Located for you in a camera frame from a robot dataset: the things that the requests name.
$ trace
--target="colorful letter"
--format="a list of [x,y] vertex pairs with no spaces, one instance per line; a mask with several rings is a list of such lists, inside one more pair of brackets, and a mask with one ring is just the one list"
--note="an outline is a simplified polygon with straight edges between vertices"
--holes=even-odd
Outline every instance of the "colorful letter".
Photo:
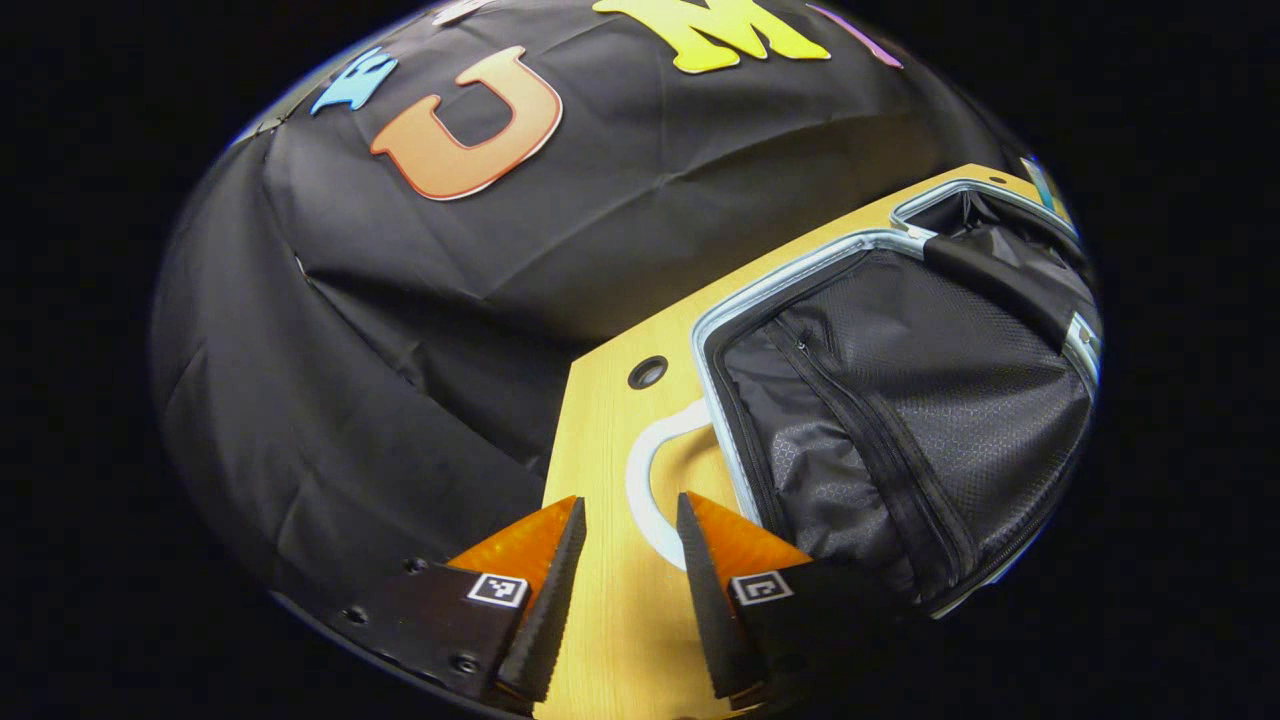
[[381,47],[374,47],[347,65],[347,69],[342,70],[342,74],[333,81],[333,85],[316,99],[316,104],[311,106],[311,114],[315,115],[316,110],[325,105],[339,102],[349,102],[352,110],[358,110],[398,63],[387,53],[378,54],[379,50]]
[[831,58],[823,46],[809,41],[753,0],[707,0],[705,8],[684,0],[600,0],[591,8],[596,13],[626,13],[640,20],[676,49],[676,67],[691,74],[739,63],[737,53],[713,45],[703,35],[760,60],[768,54],[756,32],[768,37],[769,47],[785,58]]
[[413,190],[431,200],[457,200],[489,187],[538,152],[556,132],[561,97],[520,61],[521,46],[508,47],[462,70],[460,86],[484,83],[511,108],[511,122],[498,135],[467,147],[435,115],[439,95],[429,95],[388,123],[369,150],[385,152]]

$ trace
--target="suitcase zipper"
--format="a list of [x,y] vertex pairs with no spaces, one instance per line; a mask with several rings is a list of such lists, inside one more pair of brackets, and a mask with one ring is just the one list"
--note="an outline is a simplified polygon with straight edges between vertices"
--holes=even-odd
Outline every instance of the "suitcase zipper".
[[[965,564],[959,550],[960,538],[956,538],[948,524],[938,516],[937,509],[923,488],[924,479],[922,474],[932,471],[927,461],[923,461],[923,459],[916,462],[911,461],[909,454],[904,451],[901,443],[895,438],[891,424],[884,419],[882,410],[876,407],[874,402],[850,391],[844,383],[832,377],[795,328],[790,327],[782,318],[778,318],[773,327],[780,328],[785,337],[772,340],[774,340],[774,343],[778,345],[783,355],[787,356],[788,361],[792,363],[796,372],[800,373],[801,379],[809,383],[835,413],[837,420],[845,427],[845,432],[849,433],[850,439],[855,442],[858,452],[863,455],[863,461],[867,462],[868,470],[872,470],[872,468],[879,470],[879,473],[872,475],[873,480],[878,486],[897,483],[902,479],[906,480],[908,492],[904,495],[909,497],[910,509],[914,510],[910,514],[923,520],[928,534],[934,541],[932,543],[933,547],[941,548],[945,555],[946,577],[937,578],[936,582],[945,585],[955,584],[960,579],[964,571],[963,565]],[[769,328],[765,328],[765,332],[776,334],[771,333]],[[780,342],[782,340],[790,340],[790,345]],[[886,497],[886,502],[892,507],[893,498]],[[908,519],[899,516],[896,520],[904,523]],[[934,562],[913,562],[914,565],[937,566]],[[922,578],[918,578],[916,583],[919,584],[920,580]]]

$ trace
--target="hole in board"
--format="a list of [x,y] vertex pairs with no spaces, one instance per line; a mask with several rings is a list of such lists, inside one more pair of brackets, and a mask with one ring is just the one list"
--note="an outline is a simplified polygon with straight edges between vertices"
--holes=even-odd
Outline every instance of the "hole in board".
[[627,377],[627,384],[632,389],[644,389],[650,387],[653,383],[662,379],[667,374],[667,359],[662,355],[654,355],[646,360],[641,360],[639,365],[631,370]]

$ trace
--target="screw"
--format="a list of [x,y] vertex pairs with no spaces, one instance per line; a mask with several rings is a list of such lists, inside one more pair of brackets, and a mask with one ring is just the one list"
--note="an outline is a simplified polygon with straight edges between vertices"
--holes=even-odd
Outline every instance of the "screw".
[[342,611],[342,616],[357,625],[364,625],[369,621],[369,614],[362,607],[348,607]]
[[456,655],[453,656],[453,669],[458,673],[471,675],[480,670],[480,664],[476,662],[475,659],[467,657],[466,655]]

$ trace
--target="black background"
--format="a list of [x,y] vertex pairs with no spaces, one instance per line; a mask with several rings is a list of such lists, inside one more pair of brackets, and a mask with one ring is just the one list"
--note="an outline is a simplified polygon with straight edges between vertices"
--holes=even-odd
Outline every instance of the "black background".
[[[296,79],[417,8],[50,5],[14,20],[12,184],[28,205],[10,242],[29,283],[13,304],[14,416],[35,433],[13,443],[31,507],[14,624],[36,716],[456,716],[314,634],[227,555],[166,465],[142,352],[165,234],[201,173]],[[1244,509],[1265,501],[1251,495],[1275,366],[1251,315],[1276,269],[1257,177],[1274,32],[1225,4],[852,13],[1037,149],[1096,250],[1107,332],[1096,439],[1055,524],[938,626],[914,700],[872,715],[1245,710],[1275,647],[1266,615],[1230,602],[1268,573],[1244,553]]]

